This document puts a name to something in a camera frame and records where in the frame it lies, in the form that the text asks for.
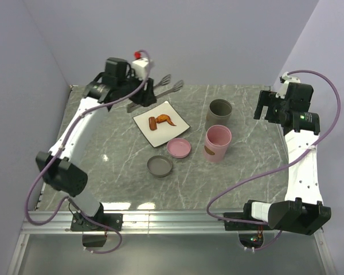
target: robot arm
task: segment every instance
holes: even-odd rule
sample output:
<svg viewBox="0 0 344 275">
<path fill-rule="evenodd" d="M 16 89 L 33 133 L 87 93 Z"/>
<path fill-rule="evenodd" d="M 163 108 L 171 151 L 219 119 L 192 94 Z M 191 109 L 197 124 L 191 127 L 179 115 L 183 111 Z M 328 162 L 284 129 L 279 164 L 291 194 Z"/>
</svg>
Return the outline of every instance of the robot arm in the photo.
<svg viewBox="0 0 344 275">
<path fill-rule="evenodd" d="M 331 209 L 323 206 L 317 176 L 317 146 L 312 146 L 319 138 L 319 116 L 308 112 L 312 86 L 301 84 L 297 77 L 286 73 L 281 81 L 284 83 L 278 93 L 260 92 L 254 118 L 260 119 L 263 106 L 268 107 L 265 119 L 282 126 L 289 163 L 305 150 L 311 151 L 289 168 L 284 202 L 249 201 L 244 212 L 251 219 L 268 222 L 271 229 L 311 235 L 331 217 Z"/>
<path fill-rule="evenodd" d="M 50 169 L 44 174 L 44 181 L 55 190 L 69 196 L 79 209 L 94 221 L 104 222 L 103 206 L 85 189 L 88 176 L 79 168 L 79 165 L 85 146 L 91 140 L 95 129 L 111 107 L 99 108 L 84 115 L 71 131 L 72 124 L 84 111 L 130 94 L 146 78 L 147 70 L 152 66 L 153 62 L 148 62 L 146 58 L 139 57 L 132 64 L 119 58 L 109 58 L 106 61 L 105 71 L 99 73 L 87 85 L 77 112 L 59 140 L 48 152 L 39 152 L 37 154 L 36 163 L 42 171 L 56 152 L 60 149 L 63 150 Z M 144 89 L 130 97 L 130 99 L 135 104 L 144 107 L 157 102 L 153 91 L 153 79 L 148 78 Z M 71 131 L 71 135 L 67 141 L 67 146 L 62 148 L 63 140 L 69 131 Z"/>
</svg>

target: gray wall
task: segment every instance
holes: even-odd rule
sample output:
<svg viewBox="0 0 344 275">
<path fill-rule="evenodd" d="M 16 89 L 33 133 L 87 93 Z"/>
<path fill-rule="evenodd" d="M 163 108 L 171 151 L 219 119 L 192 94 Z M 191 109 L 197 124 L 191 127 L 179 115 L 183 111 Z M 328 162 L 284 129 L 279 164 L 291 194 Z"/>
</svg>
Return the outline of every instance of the gray wall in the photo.
<svg viewBox="0 0 344 275">
<path fill-rule="evenodd" d="M 38 174 L 34 158 L 55 141 L 68 90 L 24 4 L 0 0 L 0 274 Z"/>
<path fill-rule="evenodd" d="M 271 85 L 318 0 L 24 0 L 70 84 L 149 50 L 153 77 Z"/>
<path fill-rule="evenodd" d="M 325 74 L 342 99 L 338 125 L 318 148 L 318 172 L 324 203 L 333 212 L 324 228 L 327 243 L 339 274 L 344 274 L 344 0 L 319 1 L 282 72 L 297 69 Z M 300 78 L 315 89 L 310 110 L 320 114 L 324 132 L 335 115 L 333 92 L 320 78 L 305 74 Z M 274 87 L 280 87 L 278 81 Z"/>
</svg>

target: glass panel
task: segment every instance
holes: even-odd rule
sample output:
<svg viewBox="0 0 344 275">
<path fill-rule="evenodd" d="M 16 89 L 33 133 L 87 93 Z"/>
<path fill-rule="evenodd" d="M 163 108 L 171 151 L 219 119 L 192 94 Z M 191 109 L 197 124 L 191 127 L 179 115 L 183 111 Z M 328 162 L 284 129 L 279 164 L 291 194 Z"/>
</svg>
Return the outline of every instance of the glass panel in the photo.
<svg viewBox="0 0 344 275">
<path fill-rule="evenodd" d="M 273 234 L 265 233 L 265 242 Z M 112 237 L 108 248 L 116 242 Z M 244 252 L 236 233 L 124 235 L 109 255 L 84 252 L 80 235 L 31 235 L 20 274 L 325 274 L 314 236 L 283 233 L 262 252 Z"/>
</svg>

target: cup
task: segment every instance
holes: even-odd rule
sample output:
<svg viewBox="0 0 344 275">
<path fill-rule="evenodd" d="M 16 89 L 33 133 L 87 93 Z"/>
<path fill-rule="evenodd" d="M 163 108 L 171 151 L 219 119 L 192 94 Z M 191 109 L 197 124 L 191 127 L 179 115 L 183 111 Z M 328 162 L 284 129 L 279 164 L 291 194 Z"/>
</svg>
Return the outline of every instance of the cup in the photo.
<svg viewBox="0 0 344 275">
<path fill-rule="evenodd" d="M 214 163 L 222 161 L 231 140 L 232 133 L 226 126 L 211 126 L 205 135 L 204 157 Z"/>
<path fill-rule="evenodd" d="M 230 115 L 232 114 L 232 105 L 224 99 L 213 100 L 206 115 L 205 130 L 213 125 L 227 125 Z"/>
</svg>

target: white plate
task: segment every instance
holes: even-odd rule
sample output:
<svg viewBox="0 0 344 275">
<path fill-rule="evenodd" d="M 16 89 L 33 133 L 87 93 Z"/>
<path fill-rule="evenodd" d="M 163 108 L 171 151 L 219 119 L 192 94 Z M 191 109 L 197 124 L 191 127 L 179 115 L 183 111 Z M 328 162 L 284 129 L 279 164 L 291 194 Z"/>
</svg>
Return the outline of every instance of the white plate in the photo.
<svg viewBox="0 0 344 275">
<path fill-rule="evenodd" d="M 151 129 L 149 129 L 149 117 L 153 116 L 157 118 L 157 116 L 160 115 L 170 116 L 173 124 L 175 124 L 176 126 L 172 126 L 167 122 L 163 122 L 157 123 L 157 130 L 152 131 Z M 154 148 L 169 142 L 171 139 L 176 138 L 190 128 L 190 125 L 188 125 L 180 117 L 180 115 L 168 101 L 163 102 L 162 104 L 149 111 L 146 111 L 145 113 L 142 113 L 141 115 L 134 116 L 133 120 L 135 121 L 145 138 Z"/>
</svg>

